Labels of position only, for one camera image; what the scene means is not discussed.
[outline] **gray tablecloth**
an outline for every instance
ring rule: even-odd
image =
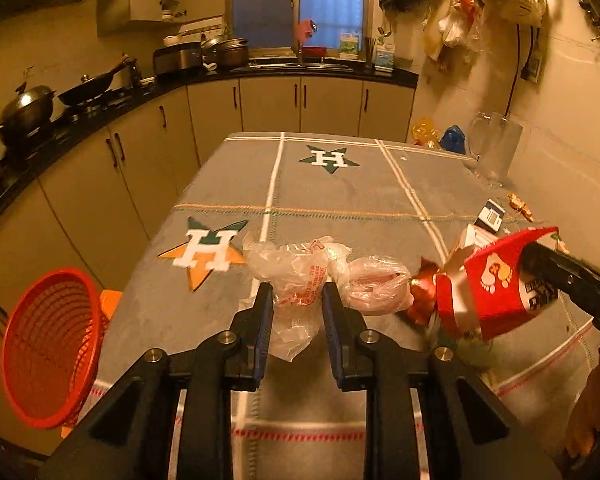
[[[324,155],[316,158],[317,150]],[[239,253],[227,270],[202,276],[202,284],[199,273],[173,265],[188,229],[216,231],[246,221],[231,241],[238,250],[248,232],[276,245],[330,235],[353,248],[352,258],[394,256],[415,273],[421,256],[443,263],[489,198],[507,205],[504,190],[489,188],[447,152],[355,137],[229,137],[138,263],[82,413],[144,350],[195,348],[225,330],[240,300],[250,296],[253,279]],[[506,209],[500,234],[528,226]],[[550,224],[543,220],[539,224]],[[422,334],[397,316],[367,320],[406,348],[426,348]],[[590,317],[564,298],[494,341],[491,387],[548,451],[560,446],[599,344]],[[365,394],[337,389],[323,332],[291,363],[270,357],[260,389],[236,393],[232,401],[236,478],[362,478]]]

